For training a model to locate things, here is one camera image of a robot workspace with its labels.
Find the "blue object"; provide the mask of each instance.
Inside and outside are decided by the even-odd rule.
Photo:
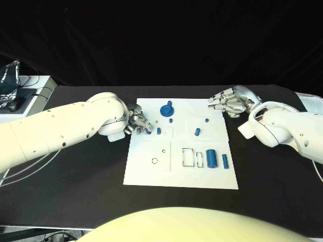
[[[208,167],[217,168],[218,167],[218,160],[217,160],[215,150],[206,150],[206,160],[208,160]]]
[[[160,114],[165,116],[165,117],[170,117],[173,114],[175,114],[175,108],[172,106],[172,101],[168,101],[168,105],[165,105],[162,108],[160,108]]]
[[[201,134],[201,129],[199,129],[199,128],[196,128],[196,133],[195,133],[195,136],[199,136],[199,134]]]
[[[224,160],[224,168],[228,169],[228,161],[227,161],[227,155],[222,155],[222,160]]]

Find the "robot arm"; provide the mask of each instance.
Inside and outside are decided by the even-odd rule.
[[[290,145],[300,155],[323,164],[323,114],[299,112],[284,103],[263,102],[244,86],[235,86],[217,94],[209,102],[219,104],[209,108],[222,110],[230,117],[238,118],[250,113],[248,121],[238,127],[244,137],[257,136],[270,147]]]
[[[127,108],[114,93],[100,93],[87,102],[0,124],[0,173],[90,139],[97,132],[113,142],[134,129],[152,131],[139,105],[133,108]]]

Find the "black table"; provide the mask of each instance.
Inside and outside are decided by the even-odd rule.
[[[136,98],[209,98],[230,86],[58,87],[46,108],[114,92],[126,103]],[[266,101],[306,111],[296,94],[279,86],[250,86]],[[110,143],[95,135],[65,148],[51,164],[0,189],[0,225],[95,228],[120,216],[159,207],[230,211],[323,237],[323,184],[312,161],[289,146],[268,148],[247,140],[238,126],[248,115],[225,122],[240,190],[124,186],[130,137]],[[12,173],[28,164],[12,169]],[[319,165],[323,176],[323,165]]]

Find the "white cable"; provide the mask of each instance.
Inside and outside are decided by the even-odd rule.
[[[316,162],[315,162],[315,161],[313,161],[313,166],[315,166],[315,169],[316,169],[318,176],[319,176],[319,178],[320,178],[320,180],[322,180],[322,182],[323,182],[323,178],[322,178],[320,173],[319,173],[319,171],[318,171],[318,168],[316,168]]]
[[[52,156],[52,158],[51,158],[51,160],[44,164],[44,166],[38,169],[38,170],[35,170],[29,175],[26,175],[23,178],[20,178],[19,180],[15,180],[13,182],[10,182],[10,183],[6,183],[6,184],[3,184],[3,185],[0,185],[0,187],[3,187],[3,186],[6,186],[6,185],[10,185],[10,184],[13,184],[13,183],[16,183],[16,182],[19,182],[20,180],[23,180],[25,178],[28,178],[29,176],[32,176],[49,163],[51,163],[51,161],[54,160],[54,158],[56,157],[56,155],[58,155],[58,153]]]
[[[12,178],[13,176],[19,175],[23,171],[26,171],[33,165],[36,165],[42,160],[44,158],[49,155],[46,154],[32,165],[29,165],[23,170],[20,170],[18,173],[15,173],[13,175],[7,176],[6,178],[0,179],[0,182],[9,178]]]

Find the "white board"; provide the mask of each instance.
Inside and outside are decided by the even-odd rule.
[[[175,114],[163,117],[160,108],[172,101]],[[208,109],[208,99],[139,98],[137,104],[150,120],[152,134],[131,135],[124,185],[238,189],[222,112]],[[206,150],[217,152],[218,167],[208,168]],[[202,153],[204,165],[198,165]],[[222,154],[230,169],[224,169]]]

